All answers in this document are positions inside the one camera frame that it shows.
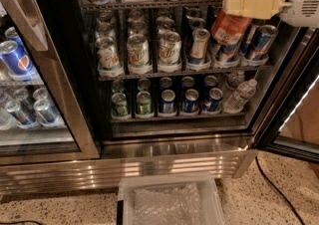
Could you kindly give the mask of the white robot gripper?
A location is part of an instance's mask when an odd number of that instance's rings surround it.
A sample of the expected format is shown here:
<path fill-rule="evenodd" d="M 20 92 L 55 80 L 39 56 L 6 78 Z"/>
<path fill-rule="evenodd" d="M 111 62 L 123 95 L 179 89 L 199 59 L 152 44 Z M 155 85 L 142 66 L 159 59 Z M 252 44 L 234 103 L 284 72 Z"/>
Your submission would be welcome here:
<path fill-rule="evenodd" d="M 223 0 L 225 14 L 270 19 L 279 14 L 279 18 L 294 27 L 319 27 L 319 0 Z"/>

